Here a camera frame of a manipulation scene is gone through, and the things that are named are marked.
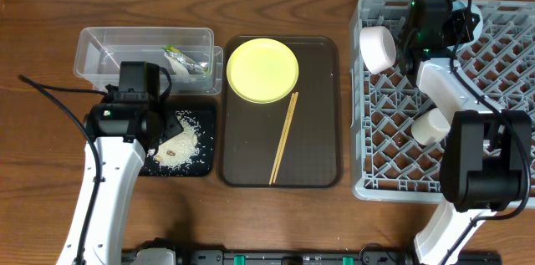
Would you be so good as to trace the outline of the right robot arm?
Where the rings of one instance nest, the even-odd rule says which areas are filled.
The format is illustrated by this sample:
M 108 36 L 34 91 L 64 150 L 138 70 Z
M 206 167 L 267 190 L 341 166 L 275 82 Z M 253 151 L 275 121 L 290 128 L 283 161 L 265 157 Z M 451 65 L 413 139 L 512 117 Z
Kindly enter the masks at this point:
M 412 0 L 399 41 L 402 74 L 450 126 L 441 160 L 443 198 L 414 239 L 419 264 L 454 264 L 485 221 L 507 220 L 530 192 L 531 119 L 487 98 L 461 70 L 456 51 L 481 34 L 471 1 Z

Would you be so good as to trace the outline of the white green cup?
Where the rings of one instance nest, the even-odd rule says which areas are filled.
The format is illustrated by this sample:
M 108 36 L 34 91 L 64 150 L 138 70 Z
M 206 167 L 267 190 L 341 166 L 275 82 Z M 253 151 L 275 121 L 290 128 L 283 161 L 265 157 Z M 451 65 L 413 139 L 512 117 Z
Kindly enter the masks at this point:
M 450 123 L 438 108 L 434 108 L 411 126 L 411 134 L 420 145 L 430 145 L 442 141 L 450 131 Z

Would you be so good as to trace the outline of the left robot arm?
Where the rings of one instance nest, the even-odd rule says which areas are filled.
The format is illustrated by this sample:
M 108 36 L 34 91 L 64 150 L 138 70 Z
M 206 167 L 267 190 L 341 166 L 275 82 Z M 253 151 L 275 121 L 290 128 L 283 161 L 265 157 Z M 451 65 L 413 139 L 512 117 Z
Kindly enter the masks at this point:
M 60 264 L 119 264 L 132 193 L 147 152 L 181 133 L 165 109 L 168 71 L 124 62 L 119 83 L 84 117 L 84 176 Z

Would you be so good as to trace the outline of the green snack wrapper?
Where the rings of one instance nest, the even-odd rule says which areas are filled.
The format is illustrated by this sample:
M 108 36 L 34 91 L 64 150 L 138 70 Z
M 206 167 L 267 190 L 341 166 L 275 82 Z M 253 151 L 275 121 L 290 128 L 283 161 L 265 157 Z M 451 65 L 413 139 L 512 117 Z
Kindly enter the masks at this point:
M 208 72 L 207 62 L 197 62 L 172 45 L 167 45 L 162 49 L 164 50 L 164 56 L 170 62 L 175 73 L 205 74 Z

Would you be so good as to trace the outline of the light blue bowl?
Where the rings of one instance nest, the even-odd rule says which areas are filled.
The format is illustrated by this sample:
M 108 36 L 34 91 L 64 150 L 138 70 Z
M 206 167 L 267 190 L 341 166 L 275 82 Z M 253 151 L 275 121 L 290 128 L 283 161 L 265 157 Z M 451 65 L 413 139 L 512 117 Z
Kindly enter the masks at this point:
M 467 0 L 455 0 L 453 2 L 454 10 L 463 9 L 466 6 L 467 6 Z M 471 16 L 472 16 L 472 25 L 473 25 L 472 40 L 461 43 L 458 47 L 459 49 L 472 46 L 474 43 L 476 43 L 479 40 L 479 38 L 482 35 L 482 30 L 484 26 L 482 12 L 480 8 L 474 3 L 471 5 Z

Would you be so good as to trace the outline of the rice leftovers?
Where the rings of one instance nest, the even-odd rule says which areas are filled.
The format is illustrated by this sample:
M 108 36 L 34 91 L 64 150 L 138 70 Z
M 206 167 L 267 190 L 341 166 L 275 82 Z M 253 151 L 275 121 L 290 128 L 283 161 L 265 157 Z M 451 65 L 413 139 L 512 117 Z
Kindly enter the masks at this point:
M 206 152 L 202 151 L 206 145 L 201 143 L 201 137 L 206 131 L 193 111 L 177 110 L 176 116 L 183 126 L 183 131 L 165 143 L 160 140 L 160 144 L 149 150 L 147 156 L 161 169 L 187 174 L 194 166 L 206 165 Z

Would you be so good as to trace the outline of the pink bowl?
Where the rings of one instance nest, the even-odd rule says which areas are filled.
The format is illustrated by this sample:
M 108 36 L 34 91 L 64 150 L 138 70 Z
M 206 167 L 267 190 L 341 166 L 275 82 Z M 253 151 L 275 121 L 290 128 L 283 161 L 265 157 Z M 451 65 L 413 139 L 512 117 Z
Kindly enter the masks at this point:
M 359 45 L 364 64 L 372 74 L 379 74 L 395 64 L 395 41 L 386 27 L 362 28 Z

